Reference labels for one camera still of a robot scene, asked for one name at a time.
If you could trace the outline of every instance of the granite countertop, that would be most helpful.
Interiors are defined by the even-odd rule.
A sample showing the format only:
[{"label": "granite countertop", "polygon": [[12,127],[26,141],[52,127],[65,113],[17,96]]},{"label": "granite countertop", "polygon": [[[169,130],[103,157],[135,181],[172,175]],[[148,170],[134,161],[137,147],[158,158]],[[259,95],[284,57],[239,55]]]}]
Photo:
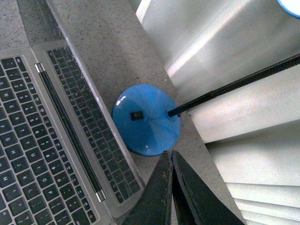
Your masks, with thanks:
[{"label": "granite countertop", "polygon": [[[52,0],[109,112],[118,96],[137,84],[151,84],[166,91],[180,105],[176,90],[159,62],[129,2],[118,0]],[[28,45],[16,0],[3,0],[0,48]],[[233,198],[199,136],[190,116],[181,116],[182,130],[174,146],[214,194],[242,219]],[[145,182],[159,159],[132,153]]]}]

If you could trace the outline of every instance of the blue lamp base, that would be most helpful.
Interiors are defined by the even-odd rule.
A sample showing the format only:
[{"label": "blue lamp base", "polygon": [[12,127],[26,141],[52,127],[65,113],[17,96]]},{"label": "blue lamp base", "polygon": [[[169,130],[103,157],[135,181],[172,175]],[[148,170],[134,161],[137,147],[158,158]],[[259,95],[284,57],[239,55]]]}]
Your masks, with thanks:
[{"label": "blue lamp base", "polygon": [[180,117],[168,116],[168,111],[176,107],[163,90],[139,84],[119,96],[112,119],[129,150],[157,156],[171,149],[179,138]]}]

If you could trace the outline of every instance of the black key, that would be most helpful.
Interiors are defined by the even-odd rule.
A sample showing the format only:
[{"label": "black key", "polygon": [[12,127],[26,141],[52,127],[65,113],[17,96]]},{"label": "black key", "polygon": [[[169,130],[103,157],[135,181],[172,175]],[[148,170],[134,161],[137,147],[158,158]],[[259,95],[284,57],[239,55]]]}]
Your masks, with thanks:
[{"label": "black key", "polygon": [[10,68],[17,67],[14,58],[3,59],[3,60],[1,60],[1,63],[4,67],[4,69],[10,69]]},{"label": "black key", "polygon": [[43,190],[44,196],[47,201],[51,201],[52,199],[56,198],[59,193],[55,185],[51,185]]},{"label": "black key", "polygon": [[8,160],[5,157],[0,158],[0,173],[8,170],[9,168]]},{"label": "black key", "polygon": [[19,104],[17,103],[16,100],[10,101],[10,102],[5,102],[4,103],[4,108],[5,108],[7,113],[14,113],[14,112],[20,110]]},{"label": "black key", "polygon": [[58,139],[54,140],[54,144],[55,144],[57,151],[62,150],[62,145]]},{"label": "black key", "polygon": [[18,56],[18,57],[15,58],[15,60],[17,61],[17,64],[18,64],[20,70],[22,72],[26,71],[26,68],[25,68],[25,66],[23,64],[23,61],[22,61],[21,57]]},{"label": "black key", "polygon": [[66,205],[70,212],[75,211],[76,209],[78,209],[81,206],[80,201],[77,196],[74,196],[74,197],[70,198],[69,200],[67,200]]},{"label": "black key", "polygon": [[23,77],[27,83],[31,82],[30,76],[28,73],[23,73]]},{"label": "black key", "polygon": [[17,138],[13,132],[9,132],[0,136],[3,147],[17,143]]},{"label": "black key", "polygon": [[111,181],[113,179],[112,174],[109,172],[109,170],[105,170],[104,174],[106,175],[106,178],[108,179],[108,181]]},{"label": "black key", "polygon": [[72,174],[74,172],[70,163],[66,163],[65,167],[66,167],[66,170],[67,170],[68,174]]},{"label": "black key", "polygon": [[62,201],[61,198],[57,198],[49,203],[49,207],[51,209],[51,212],[53,214],[58,213],[59,211],[62,211],[65,208],[65,204]]},{"label": "black key", "polygon": [[48,131],[49,131],[49,134],[50,134],[50,136],[51,136],[52,139],[57,138],[57,135],[56,135],[56,133],[55,133],[55,131],[54,131],[53,128],[50,128]]},{"label": "black key", "polygon": [[66,225],[71,221],[71,218],[69,216],[69,213],[64,210],[60,214],[56,215],[55,217],[57,225]]},{"label": "black key", "polygon": [[94,215],[94,213],[93,213],[92,210],[88,211],[88,217],[90,218],[90,221],[92,223],[94,223],[96,221],[96,217],[95,217],[95,215]]},{"label": "black key", "polygon": [[39,160],[40,158],[42,158],[42,155],[38,148],[34,148],[34,149],[27,151],[26,156],[30,163],[33,163],[33,162]]},{"label": "black key", "polygon": [[104,162],[103,159],[99,160],[99,163],[100,163],[100,165],[101,165],[101,167],[102,167],[103,170],[107,169],[107,165],[106,165],[106,163]]},{"label": "black key", "polygon": [[79,209],[78,211],[74,212],[72,214],[72,218],[77,225],[90,225],[90,222],[83,209]]},{"label": "black key", "polygon": [[34,218],[36,219],[38,225],[46,225],[52,220],[50,211],[47,209],[36,214]]},{"label": "black key", "polygon": [[30,170],[18,174],[17,179],[22,187],[34,181],[33,174]]},{"label": "black key", "polygon": [[32,135],[25,137],[20,140],[23,150],[28,150],[37,145],[36,141],[34,140],[34,137]]},{"label": "black key", "polygon": [[136,180],[131,182],[129,184],[129,187],[130,187],[132,193],[136,193],[141,189],[140,186],[138,185],[138,183],[136,182]]},{"label": "black key", "polygon": [[68,160],[64,151],[60,151],[60,158],[64,163],[67,162],[67,160]]},{"label": "black key", "polygon": [[21,172],[29,167],[25,157],[18,158],[16,160],[12,161],[11,165],[12,165],[15,173]]},{"label": "black key", "polygon": [[64,167],[60,160],[56,160],[49,164],[50,171],[53,175],[64,170]]},{"label": "black key", "polygon": [[13,214],[13,216],[16,216],[19,213],[21,213],[21,212],[25,211],[26,209],[28,209],[28,206],[27,206],[24,198],[19,198],[17,200],[14,200],[8,206],[9,206],[10,211]]},{"label": "black key", "polygon": [[34,127],[32,132],[36,138],[40,138],[48,134],[47,129],[43,124]]},{"label": "black key", "polygon": [[9,82],[6,77],[0,78],[0,89],[8,88],[9,86]]},{"label": "black key", "polygon": [[81,188],[81,186],[77,186],[75,188],[76,190],[76,193],[78,194],[79,198],[83,198],[84,197],[84,192],[83,192],[83,189]]},{"label": "black key", "polygon": [[11,130],[11,126],[8,120],[0,121],[0,134],[3,134]]},{"label": "black key", "polygon": [[0,98],[2,102],[6,102],[15,98],[15,95],[11,89],[0,90]]},{"label": "black key", "polygon": [[54,177],[57,186],[60,188],[61,186],[69,183],[69,177],[66,172],[62,172]]},{"label": "black key", "polygon": [[112,190],[114,192],[118,191],[118,186],[116,185],[116,183],[113,180],[110,182],[110,184],[111,184]]},{"label": "black key", "polygon": [[73,195],[75,195],[75,191],[72,187],[71,184],[67,184],[66,186],[62,187],[60,189],[61,195],[63,197],[64,200],[72,197]]},{"label": "black key", "polygon": [[22,109],[23,109],[25,115],[35,113],[37,111],[37,108],[33,102],[28,102],[28,103],[23,104]]},{"label": "black key", "polygon": [[125,200],[132,195],[129,186],[125,181],[121,182],[118,186]]},{"label": "black key", "polygon": [[25,213],[19,215],[15,218],[15,222],[17,225],[31,225],[33,224],[33,219],[31,216],[31,213],[29,211],[26,211]]},{"label": "black key", "polygon": [[48,55],[49,55],[49,58],[52,62],[52,64],[56,64],[56,60],[55,60],[55,57],[53,55],[53,52],[52,51],[47,51]]},{"label": "black key", "polygon": [[124,180],[124,176],[121,174],[120,170],[117,170],[116,172],[114,172],[112,174],[114,180],[116,181],[116,183],[121,182],[122,180]]},{"label": "black key", "polygon": [[38,108],[39,113],[40,113],[42,116],[46,116],[46,115],[47,115],[47,113],[46,113],[46,111],[45,111],[45,108],[44,108],[42,105],[39,105],[37,108]]},{"label": "black key", "polygon": [[34,102],[35,102],[37,105],[42,104],[41,99],[39,98],[38,95],[33,95],[32,97],[33,97]]},{"label": "black key", "polygon": [[0,221],[2,225],[8,225],[12,222],[8,210],[4,210],[3,212],[0,212]]},{"label": "black key", "polygon": [[10,114],[9,119],[10,119],[11,123],[13,124],[13,126],[19,125],[26,121],[22,112],[16,112],[14,114]]},{"label": "black key", "polygon": [[37,178],[37,181],[38,181],[38,183],[39,183],[39,185],[40,185],[41,188],[45,188],[48,185],[50,185],[50,184],[53,183],[52,177],[51,177],[51,175],[50,175],[49,172],[40,175]]},{"label": "black key", "polygon": [[3,195],[7,202],[16,199],[17,197],[21,196],[21,191],[17,184],[13,184],[12,186],[7,187],[3,190]]},{"label": "black key", "polygon": [[15,132],[19,138],[25,137],[31,134],[31,131],[26,123],[15,127]]},{"label": "black key", "polygon": [[39,195],[40,189],[36,183],[30,184],[23,188],[23,192],[27,200],[34,198],[35,196]]},{"label": "black key", "polygon": [[77,177],[75,176],[75,174],[72,174],[70,176],[70,178],[71,178],[71,181],[72,181],[72,183],[73,183],[74,186],[77,186],[79,184],[79,182],[78,182]]},{"label": "black key", "polygon": [[27,90],[18,92],[17,98],[20,103],[29,102],[32,100],[31,95],[30,95],[29,91],[27,91]]},{"label": "black key", "polygon": [[124,199],[123,199],[122,195],[120,194],[120,192],[116,193],[116,197],[117,197],[119,203],[122,203],[124,201]]},{"label": "black key", "polygon": [[11,86],[13,87],[15,92],[22,91],[26,89],[26,85],[23,80],[16,80],[11,82]]},{"label": "black key", "polygon": [[53,146],[53,143],[49,136],[38,139],[37,142],[38,142],[38,145],[41,148],[41,150],[46,150]]},{"label": "black key", "polygon": [[44,154],[44,157],[46,159],[46,161],[48,163],[52,162],[53,160],[57,159],[58,158],[58,155],[56,153],[56,149],[55,148],[51,148],[49,150],[46,150],[43,152]]},{"label": "black key", "polygon": [[42,123],[41,117],[39,116],[38,113],[31,114],[31,115],[27,116],[26,118],[29,122],[29,125],[32,127]]},{"label": "black key", "polygon": [[2,107],[0,107],[0,120],[6,118],[6,113]]},{"label": "black key", "polygon": [[47,166],[46,166],[46,164],[43,160],[40,160],[36,163],[33,163],[31,165],[31,168],[32,168],[32,170],[33,170],[33,172],[36,176],[38,176],[38,175],[42,174],[43,172],[47,171]]},{"label": "black key", "polygon": [[10,69],[6,71],[6,74],[10,81],[22,78],[19,69]]},{"label": "black key", "polygon": [[41,211],[42,209],[44,209],[46,207],[44,198],[41,195],[32,199],[31,201],[29,201],[28,205],[30,206],[33,214]]}]

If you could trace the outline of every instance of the keyboard key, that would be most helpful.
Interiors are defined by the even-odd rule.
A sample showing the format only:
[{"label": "keyboard key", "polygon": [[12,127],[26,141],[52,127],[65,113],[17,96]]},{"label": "keyboard key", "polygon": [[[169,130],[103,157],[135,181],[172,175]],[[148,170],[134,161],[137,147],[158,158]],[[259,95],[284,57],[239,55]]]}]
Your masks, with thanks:
[{"label": "keyboard key", "polygon": [[58,155],[56,153],[56,149],[55,148],[51,148],[49,150],[46,150],[43,152],[44,154],[44,157],[46,159],[46,161],[48,163],[52,162],[53,160],[57,159],[58,158]]},{"label": "keyboard key", "polygon": [[7,202],[16,199],[17,197],[21,196],[21,191],[17,184],[13,184],[12,186],[7,187],[3,190],[3,195]]},{"label": "keyboard key", "polygon": [[18,64],[20,70],[21,70],[22,72],[26,71],[26,68],[25,68],[25,66],[24,66],[24,64],[23,64],[23,62],[22,62],[21,57],[18,56],[18,57],[15,58],[15,60],[17,61],[17,64]]},{"label": "keyboard key", "polygon": [[47,209],[36,214],[34,218],[36,219],[38,225],[46,225],[52,220],[50,211]]},{"label": "keyboard key", "polygon": [[14,58],[3,59],[3,60],[1,60],[1,63],[4,67],[4,69],[10,69],[10,68],[17,67]]},{"label": "keyboard key", "polygon": [[18,158],[16,160],[12,161],[11,165],[12,165],[15,173],[19,173],[29,167],[25,157]]},{"label": "keyboard key", "polygon": [[57,225],[66,225],[71,221],[71,218],[69,216],[69,213],[64,210],[60,214],[56,215],[55,217]]},{"label": "keyboard key", "polygon": [[5,157],[0,158],[0,173],[8,170],[9,168],[8,160]]},{"label": "keyboard key", "polygon": [[50,171],[53,175],[64,170],[64,167],[60,160],[56,160],[49,164]]},{"label": "keyboard key", "polygon": [[10,114],[9,119],[10,119],[11,123],[13,124],[13,126],[19,125],[26,121],[22,112],[16,112],[14,114]]},{"label": "keyboard key", "polygon": [[17,200],[14,200],[9,205],[10,211],[13,214],[13,216],[16,216],[20,214],[21,212],[24,212],[26,209],[28,209],[28,206],[25,202],[24,198],[19,198]]},{"label": "keyboard key", "polygon": [[50,184],[53,183],[52,177],[51,177],[51,175],[50,175],[49,172],[40,175],[37,178],[37,181],[38,181],[38,183],[39,183],[39,185],[40,185],[41,188],[45,188],[48,185],[50,185]]},{"label": "keyboard key", "polygon": [[47,201],[51,201],[52,199],[56,198],[59,193],[55,185],[51,185],[43,190],[44,196]]},{"label": "keyboard key", "polygon": [[0,212],[0,221],[2,225],[8,225],[12,222],[8,210],[4,210],[3,212]]},{"label": "keyboard key", "polygon": [[76,193],[78,194],[79,198],[83,198],[84,197],[84,192],[83,192],[83,189],[81,188],[81,186],[77,186],[75,188],[76,190]]},{"label": "keyboard key", "polygon": [[33,102],[28,102],[28,103],[23,104],[22,109],[23,109],[25,115],[35,113],[37,111],[37,108]]},{"label": "keyboard key", "polygon": [[38,139],[37,142],[38,142],[38,145],[41,148],[41,150],[46,150],[53,146],[53,143],[49,136]]},{"label": "keyboard key", "polygon": [[15,95],[11,89],[0,90],[0,98],[2,102],[6,102],[15,98]]},{"label": "keyboard key", "polygon": [[34,181],[33,174],[30,170],[18,174],[17,179],[22,187]]},{"label": "keyboard key", "polygon": [[15,127],[15,132],[19,138],[25,137],[25,136],[31,134],[31,130],[29,129],[29,127],[26,123]]},{"label": "keyboard key", "polygon": [[43,172],[47,171],[47,166],[46,166],[46,164],[43,160],[40,160],[36,163],[33,163],[31,165],[31,168],[32,168],[32,170],[33,170],[33,172],[36,176],[38,176],[38,175],[42,174]]},{"label": "keyboard key", "polygon": [[20,110],[20,106],[16,100],[3,103],[7,113],[14,113]]},{"label": "keyboard key", "polygon": [[79,209],[78,211],[74,212],[72,214],[72,218],[77,225],[90,225],[90,222],[83,209]]},{"label": "keyboard key", "polygon": [[63,197],[64,200],[72,197],[73,195],[75,195],[75,191],[72,187],[72,185],[69,183],[66,186],[62,187],[60,189],[61,195]]},{"label": "keyboard key", "polygon": [[29,211],[26,211],[25,213],[19,215],[15,218],[15,222],[17,225],[31,225],[33,224],[33,219],[31,216],[31,213]]},{"label": "keyboard key", "polygon": [[34,198],[35,196],[39,195],[40,189],[36,183],[30,184],[23,188],[23,192],[27,200]]},{"label": "keyboard key", "polygon": [[27,90],[18,92],[16,95],[20,103],[29,102],[32,100],[31,95]]},{"label": "keyboard key", "polygon": [[23,150],[28,150],[37,145],[36,141],[34,140],[34,137],[32,135],[25,137],[20,140]]},{"label": "keyboard key", "polygon": [[69,183],[69,177],[67,176],[66,172],[62,172],[54,177],[57,186],[60,188],[61,186],[64,186],[65,184]]},{"label": "keyboard key", "polygon": [[46,207],[46,203],[44,201],[44,198],[40,195],[31,201],[28,202],[29,207],[31,208],[31,211],[33,214],[41,211]]},{"label": "keyboard key", "polygon": [[22,78],[19,69],[10,69],[6,71],[6,74],[10,81]]},{"label": "keyboard key", "polygon": [[9,82],[6,77],[0,78],[0,89],[5,89],[8,88],[9,86],[10,86]]},{"label": "keyboard key", "polygon": [[51,212],[53,214],[56,214],[65,208],[65,204],[61,198],[57,198],[49,203],[49,207],[51,209]]}]

